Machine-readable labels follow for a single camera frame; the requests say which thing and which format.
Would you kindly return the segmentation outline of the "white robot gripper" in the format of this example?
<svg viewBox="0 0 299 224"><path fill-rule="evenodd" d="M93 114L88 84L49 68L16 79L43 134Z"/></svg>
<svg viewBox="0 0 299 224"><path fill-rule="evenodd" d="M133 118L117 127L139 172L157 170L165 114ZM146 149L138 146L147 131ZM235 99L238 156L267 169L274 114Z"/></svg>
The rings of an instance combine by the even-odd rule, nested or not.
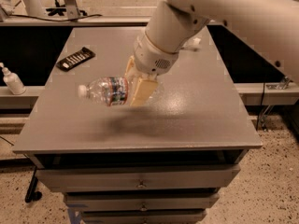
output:
<svg viewBox="0 0 299 224"><path fill-rule="evenodd" d="M135 67L142 73L160 76L167 73L177 59L177 53L156 48L144 32L140 33L134 43L134 56L129 58L124 74L128 81L132 81L129 106L144 105L158 87L156 80L135 77Z"/></svg>

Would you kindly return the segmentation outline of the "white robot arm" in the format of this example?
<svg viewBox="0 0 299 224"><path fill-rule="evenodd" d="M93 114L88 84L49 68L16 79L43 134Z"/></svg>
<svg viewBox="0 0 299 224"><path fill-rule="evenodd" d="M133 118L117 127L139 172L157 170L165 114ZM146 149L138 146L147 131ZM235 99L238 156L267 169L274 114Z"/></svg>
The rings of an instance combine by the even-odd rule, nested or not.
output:
<svg viewBox="0 0 299 224"><path fill-rule="evenodd" d="M224 25L293 82L299 81L299 2L294 0L163 0L136 38L125 77L131 106L148 101L183 45L210 21Z"/></svg>

